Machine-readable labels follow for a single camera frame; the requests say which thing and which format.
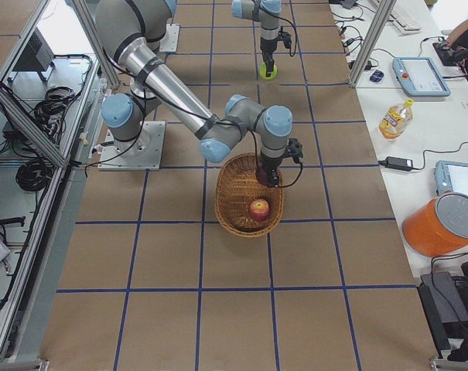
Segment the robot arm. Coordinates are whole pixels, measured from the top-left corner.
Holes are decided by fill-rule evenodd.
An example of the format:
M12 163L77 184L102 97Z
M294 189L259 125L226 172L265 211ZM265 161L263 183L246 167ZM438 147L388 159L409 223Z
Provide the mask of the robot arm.
M224 118L210 112L156 55L176 12L174 1L101 1L95 14L97 36L106 57L132 77L129 92L109 97L102 115L114 139L124 143L139 136L141 121L160 104L166 105L199 139L209 162L222 162L249 132L261 139L257 180L278 187L278 167L284 158L302 164L302 145L290 138L292 112L284 106L263 107L235 94Z
M281 1L272 0L233 0L231 2L231 14L238 19L257 22L261 27L260 49L262 64L260 66L261 78L273 80L278 73L275 64L274 53L279 43L291 51L292 36L280 25L282 17Z

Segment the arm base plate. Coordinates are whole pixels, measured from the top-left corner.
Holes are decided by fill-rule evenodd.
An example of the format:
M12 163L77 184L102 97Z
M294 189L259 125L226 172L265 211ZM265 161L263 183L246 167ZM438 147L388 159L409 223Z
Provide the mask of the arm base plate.
M105 145L97 167L101 171L158 171L165 138L165 121L145 121L138 139L122 142L107 129Z
M159 44L159 52L175 53L179 43L180 24L170 23L166 25L166 33Z

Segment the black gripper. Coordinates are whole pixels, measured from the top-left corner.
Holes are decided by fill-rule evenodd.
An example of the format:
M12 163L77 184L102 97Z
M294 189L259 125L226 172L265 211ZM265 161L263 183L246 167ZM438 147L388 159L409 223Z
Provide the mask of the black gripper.
M278 172L278 167L285 158L291 158L294 163L299 165L299 173L295 177L295 182L297 182L303 170L302 144L297 138L289 138L287 144L283 148L282 153L275 157L270 157L263 151L261 152L261 165L256 165L256 169L258 166L263 166L265 168L267 174L267 187L278 187L278 182L281 182L282 180Z
M283 30L282 26L274 29L261 28L261 54L265 71L263 77L272 77L275 72L275 61L273 53L277 50L278 43L282 42L286 49L292 47L292 36Z

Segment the person's hand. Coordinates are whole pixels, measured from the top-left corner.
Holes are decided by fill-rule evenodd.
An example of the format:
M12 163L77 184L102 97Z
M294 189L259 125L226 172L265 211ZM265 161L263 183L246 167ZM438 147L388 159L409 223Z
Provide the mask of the person's hand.
M451 32L448 37L446 38L446 42L448 43L450 48L453 48L457 39L459 38L458 33Z

